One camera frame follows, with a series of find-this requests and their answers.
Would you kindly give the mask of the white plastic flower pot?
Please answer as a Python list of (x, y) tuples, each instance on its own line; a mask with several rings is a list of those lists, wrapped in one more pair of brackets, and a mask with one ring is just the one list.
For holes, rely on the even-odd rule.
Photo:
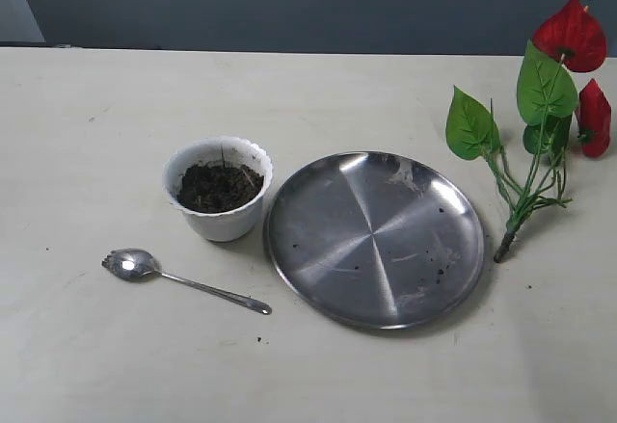
[[(203, 214), (184, 207), (176, 199), (182, 176), (194, 165), (245, 165), (264, 177), (260, 192), (243, 206), (218, 214)], [(177, 152), (163, 172), (165, 194), (188, 225), (201, 237), (214, 242), (235, 240), (249, 232), (261, 216), (263, 198), (273, 178), (271, 159), (259, 145), (230, 136), (210, 137)]]

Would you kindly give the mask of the round stainless steel plate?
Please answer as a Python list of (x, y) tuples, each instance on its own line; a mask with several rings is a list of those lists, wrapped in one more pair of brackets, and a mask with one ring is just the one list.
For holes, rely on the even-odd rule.
[(462, 191), (380, 151), (332, 154), (294, 172), (268, 209), (263, 243), (295, 294), (363, 330), (440, 318), (471, 294), (485, 262), (483, 227)]

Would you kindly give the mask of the dark soil in pot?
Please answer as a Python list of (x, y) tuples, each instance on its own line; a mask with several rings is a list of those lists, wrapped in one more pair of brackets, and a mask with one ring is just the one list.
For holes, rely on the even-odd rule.
[(224, 213), (250, 202), (263, 182), (262, 175), (245, 165), (194, 165), (182, 176), (176, 199), (203, 214)]

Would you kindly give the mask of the small metal spoon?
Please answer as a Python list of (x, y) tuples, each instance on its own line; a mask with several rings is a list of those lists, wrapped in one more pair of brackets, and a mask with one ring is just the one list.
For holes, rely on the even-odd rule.
[(137, 281), (151, 276), (162, 277), (243, 306), (262, 315), (270, 315), (273, 312), (269, 304), (260, 300), (165, 272), (157, 259), (145, 250), (129, 248), (110, 251), (101, 261), (101, 265), (116, 277), (126, 281)]

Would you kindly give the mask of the artificial red anthurium plant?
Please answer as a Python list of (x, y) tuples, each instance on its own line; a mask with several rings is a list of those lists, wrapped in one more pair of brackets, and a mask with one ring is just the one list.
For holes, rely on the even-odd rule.
[(580, 0), (568, 0), (527, 41), (516, 86), (523, 147), (532, 157), (524, 182), (510, 171), (494, 108), (461, 89), (454, 90), (445, 123), (446, 144), (460, 159), (483, 159), (508, 206), (505, 232), (494, 254), (496, 263), (505, 259), (535, 212), (571, 203), (565, 195), (571, 127), (577, 128), (585, 157), (598, 159), (610, 147), (608, 99), (595, 79), (582, 89), (573, 80), (576, 73), (599, 69), (607, 56), (604, 29)]

